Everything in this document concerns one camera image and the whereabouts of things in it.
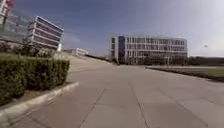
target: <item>lawn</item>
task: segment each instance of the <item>lawn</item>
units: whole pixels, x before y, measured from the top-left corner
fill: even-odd
[[[166,68],[165,70],[180,71],[180,72],[187,72],[187,73],[198,73],[198,74],[212,75],[212,76],[217,76],[217,77],[224,77],[224,67],[217,67],[217,68]]]
[[[207,78],[214,81],[224,82],[224,67],[180,67],[180,68],[150,68],[153,70],[178,73],[189,76]]]

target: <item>hedge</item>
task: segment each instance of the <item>hedge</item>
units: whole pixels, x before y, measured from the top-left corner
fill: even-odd
[[[0,54],[0,105],[25,90],[50,90],[62,85],[69,61]]]

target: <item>sky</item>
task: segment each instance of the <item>sky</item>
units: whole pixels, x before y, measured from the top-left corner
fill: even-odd
[[[14,0],[65,32],[65,48],[106,55],[109,37],[144,33],[188,40],[189,56],[224,57],[223,0]]]

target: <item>curb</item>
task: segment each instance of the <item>curb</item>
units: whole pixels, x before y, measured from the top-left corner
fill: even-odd
[[[56,97],[72,91],[77,86],[79,86],[79,82],[69,84],[60,89],[52,90],[49,93],[44,94],[42,96],[0,110],[0,127],[1,128],[9,127],[12,123],[11,122],[12,120],[22,118],[24,115],[37,110],[43,104],[49,103]]]

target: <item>building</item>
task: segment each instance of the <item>building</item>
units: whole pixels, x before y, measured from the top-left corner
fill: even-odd
[[[88,55],[89,52],[86,51],[86,50],[83,50],[81,48],[76,48],[76,49],[65,49],[63,50],[63,52],[66,52],[66,53],[70,53],[72,55],[76,55],[76,56],[79,56],[79,55]]]
[[[29,25],[28,39],[34,45],[46,49],[61,51],[61,37],[64,30],[50,21],[36,16],[34,22]]]
[[[7,14],[12,6],[12,0],[0,0],[0,29],[3,29]]]
[[[187,40],[152,36],[111,36],[109,58],[119,63],[144,64],[162,58],[164,63],[187,57]]]
[[[0,37],[3,39],[22,42],[23,39],[27,38],[30,22],[31,19],[28,16],[11,8],[5,17]]]

